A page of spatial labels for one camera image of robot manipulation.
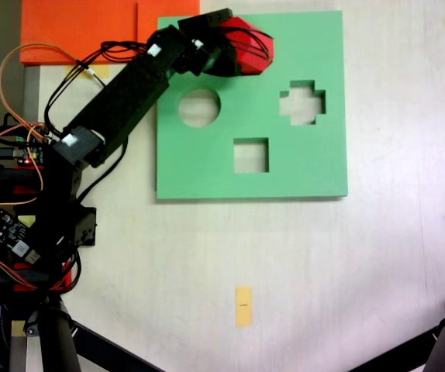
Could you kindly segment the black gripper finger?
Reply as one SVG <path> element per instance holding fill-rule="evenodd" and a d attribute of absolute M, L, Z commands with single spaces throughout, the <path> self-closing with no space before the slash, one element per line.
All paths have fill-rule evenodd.
<path fill-rule="evenodd" d="M 202 68 L 204 74 L 221 78 L 233 78 L 242 74 L 236 48 L 227 38 L 213 40 L 202 49 L 207 55 L 207 60 Z"/>

